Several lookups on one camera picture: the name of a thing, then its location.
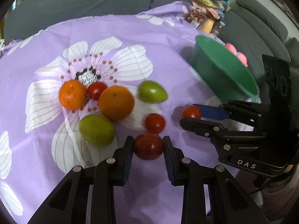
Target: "red tomato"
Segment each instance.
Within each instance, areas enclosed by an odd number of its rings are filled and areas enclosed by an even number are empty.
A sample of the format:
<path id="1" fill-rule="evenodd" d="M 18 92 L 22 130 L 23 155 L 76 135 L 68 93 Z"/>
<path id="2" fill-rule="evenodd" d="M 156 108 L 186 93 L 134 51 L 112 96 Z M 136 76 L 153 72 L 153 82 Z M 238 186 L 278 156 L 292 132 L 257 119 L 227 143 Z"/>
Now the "red tomato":
<path id="1" fill-rule="evenodd" d="M 144 121 L 146 130 L 150 133 L 159 134 L 165 128 L 165 119 L 160 114 L 149 114 Z"/>
<path id="2" fill-rule="evenodd" d="M 87 89 L 87 93 L 90 95 L 92 100 L 98 101 L 101 93 L 107 88 L 108 86 L 100 81 L 94 82 L 90 84 Z"/>
<path id="3" fill-rule="evenodd" d="M 194 118 L 194 119 L 200 119 L 201 118 L 201 112 L 198 107 L 195 105 L 187 106 L 183 111 L 183 117 L 186 118 Z"/>
<path id="4" fill-rule="evenodd" d="M 154 133 L 142 133 L 134 140 L 134 153 L 143 160 L 154 160 L 164 151 L 162 139 Z"/>

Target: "pink object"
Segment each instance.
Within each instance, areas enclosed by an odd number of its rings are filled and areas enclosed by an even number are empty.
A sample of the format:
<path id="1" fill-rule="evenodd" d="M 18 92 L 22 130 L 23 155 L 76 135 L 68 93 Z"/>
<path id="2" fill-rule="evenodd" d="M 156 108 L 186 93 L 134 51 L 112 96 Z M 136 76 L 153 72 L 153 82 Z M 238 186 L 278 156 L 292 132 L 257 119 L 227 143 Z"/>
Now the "pink object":
<path id="1" fill-rule="evenodd" d="M 231 43 L 226 43 L 225 48 L 227 48 L 231 53 L 234 55 L 237 55 L 237 49 L 231 44 Z"/>
<path id="2" fill-rule="evenodd" d="M 247 65 L 247 58 L 246 58 L 246 56 L 243 53 L 237 52 L 236 57 L 239 59 L 239 61 L 242 62 L 242 64 L 245 67 L 248 67 L 248 65 Z"/>

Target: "green basket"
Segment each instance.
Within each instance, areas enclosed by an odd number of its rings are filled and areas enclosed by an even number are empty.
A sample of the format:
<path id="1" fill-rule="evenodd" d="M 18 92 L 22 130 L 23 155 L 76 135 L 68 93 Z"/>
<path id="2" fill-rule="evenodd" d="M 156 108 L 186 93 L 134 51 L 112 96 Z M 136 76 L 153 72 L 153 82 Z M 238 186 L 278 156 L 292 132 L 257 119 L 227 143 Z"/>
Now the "green basket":
<path id="1" fill-rule="evenodd" d="M 196 36 L 191 66 L 223 103 L 259 97 L 251 72 L 228 49 L 206 36 Z"/>

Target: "tomato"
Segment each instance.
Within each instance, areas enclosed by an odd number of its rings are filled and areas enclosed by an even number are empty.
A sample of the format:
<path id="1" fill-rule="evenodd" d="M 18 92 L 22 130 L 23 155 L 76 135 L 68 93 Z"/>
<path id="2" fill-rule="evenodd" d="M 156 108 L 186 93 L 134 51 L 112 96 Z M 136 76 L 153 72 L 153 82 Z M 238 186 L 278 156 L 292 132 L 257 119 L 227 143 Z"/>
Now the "tomato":
<path id="1" fill-rule="evenodd" d="M 199 108 L 196 107 L 195 105 L 189 105 L 184 109 L 183 117 L 200 119 L 201 112 L 200 112 Z"/>
<path id="2" fill-rule="evenodd" d="M 143 160 L 154 160 L 164 151 L 164 142 L 154 133 L 142 133 L 134 140 L 134 153 Z"/>
<path id="3" fill-rule="evenodd" d="M 101 93 L 107 88 L 108 86 L 100 81 L 94 82 L 90 84 L 87 89 L 87 93 L 89 94 L 92 100 L 98 101 Z"/>
<path id="4" fill-rule="evenodd" d="M 159 134 L 165 128 L 165 119 L 160 114 L 149 114 L 144 121 L 146 130 L 150 133 Z"/>

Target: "floral tablecloth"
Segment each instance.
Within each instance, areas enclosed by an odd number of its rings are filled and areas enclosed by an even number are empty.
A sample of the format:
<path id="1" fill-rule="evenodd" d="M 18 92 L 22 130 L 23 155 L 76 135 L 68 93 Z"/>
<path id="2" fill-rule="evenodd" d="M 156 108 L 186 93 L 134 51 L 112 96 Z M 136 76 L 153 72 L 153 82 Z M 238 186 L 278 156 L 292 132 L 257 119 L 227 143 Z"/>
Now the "floral tablecloth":
<path id="1" fill-rule="evenodd" d="M 183 131 L 178 123 L 181 106 L 219 104 L 186 62 L 199 34 L 184 20 L 188 10 L 188 4 L 175 2 L 136 16 L 69 20 L 1 49 L 0 199 L 18 224 L 29 221 L 73 166 L 97 165 L 123 146 L 127 135 L 142 133 L 149 113 L 166 118 L 160 136 L 169 135 L 185 156 L 208 167 L 219 164 L 209 139 Z M 111 145 L 91 146 L 79 134 L 79 120 L 99 114 L 96 102 L 79 111 L 59 104 L 60 86 L 75 78 L 85 86 L 97 80 L 125 85 L 135 97 L 132 114 L 114 123 Z M 141 102 L 136 89 L 145 79 L 162 84 L 169 99 L 158 105 Z M 127 184 L 115 188 L 118 224 L 179 224 L 182 197 L 183 188 L 168 181 L 163 156 L 154 161 L 134 156 Z"/>

